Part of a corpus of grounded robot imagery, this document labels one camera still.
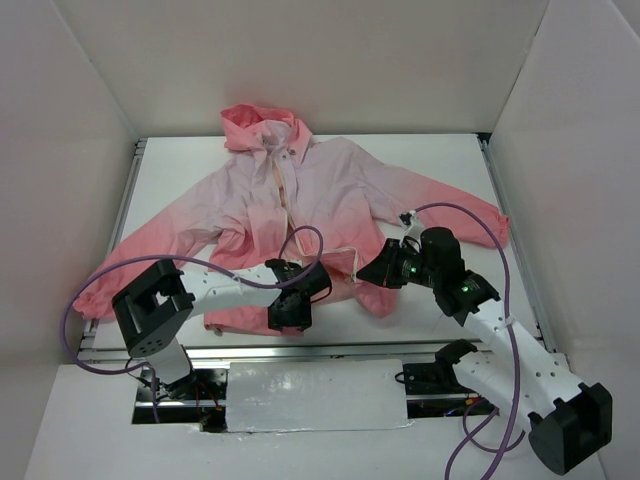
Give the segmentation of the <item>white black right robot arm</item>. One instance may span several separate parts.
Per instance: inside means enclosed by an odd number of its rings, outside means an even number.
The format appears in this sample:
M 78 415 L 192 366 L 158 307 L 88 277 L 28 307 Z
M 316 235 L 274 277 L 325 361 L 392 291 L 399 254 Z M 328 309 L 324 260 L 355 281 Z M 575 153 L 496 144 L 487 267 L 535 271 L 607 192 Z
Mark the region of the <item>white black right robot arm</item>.
M 417 246 L 387 240 L 357 277 L 389 289 L 430 288 L 444 315 L 491 352 L 484 355 L 463 340 L 447 345 L 436 355 L 437 384 L 446 391 L 468 388 L 499 408 L 553 473 L 567 474 L 610 443 L 610 392 L 600 383 L 586 384 L 508 316 L 505 296 L 466 268 L 450 230 L 426 229 Z

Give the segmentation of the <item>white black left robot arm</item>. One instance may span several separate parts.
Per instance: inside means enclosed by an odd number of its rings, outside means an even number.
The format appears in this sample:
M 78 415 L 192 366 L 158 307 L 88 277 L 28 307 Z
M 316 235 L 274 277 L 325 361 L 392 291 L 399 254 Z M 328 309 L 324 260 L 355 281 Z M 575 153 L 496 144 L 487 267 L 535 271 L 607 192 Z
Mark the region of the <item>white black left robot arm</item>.
M 270 332 L 302 333 L 312 326 L 312 299 L 332 291 L 324 266 L 302 267 L 283 259 L 236 270 L 184 272 L 161 259 L 112 299 L 129 355 L 143 359 L 155 373 L 151 389 L 171 399 L 195 389 L 197 376 L 177 340 L 183 324 L 196 316 L 240 307 L 266 310 Z

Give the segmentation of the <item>pink hooded zip jacket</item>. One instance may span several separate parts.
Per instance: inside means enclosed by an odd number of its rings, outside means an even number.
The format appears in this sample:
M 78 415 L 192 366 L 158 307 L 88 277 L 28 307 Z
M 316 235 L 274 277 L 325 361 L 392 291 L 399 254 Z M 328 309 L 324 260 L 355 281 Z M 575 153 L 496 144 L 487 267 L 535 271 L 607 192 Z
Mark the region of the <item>pink hooded zip jacket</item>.
M 380 223 L 416 210 L 426 226 L 493 248 L 508 242 L 509 220 L 465 191 L 384 164 L 345 138 L 317 142 L 293 113 L 238 104 L 221 114 L 230 159 L 123 239 L 101 277 L 74 302 L 83 317 L 109 318 L 112 297 L 148 266 L 151 254 L 194 256 L 229 270 L 274 258 L 319 257 L 333 282 L 331 300 L 356 300 L 378 318 L 391 315 L 394 290 L 357 279 L 381 251 Z

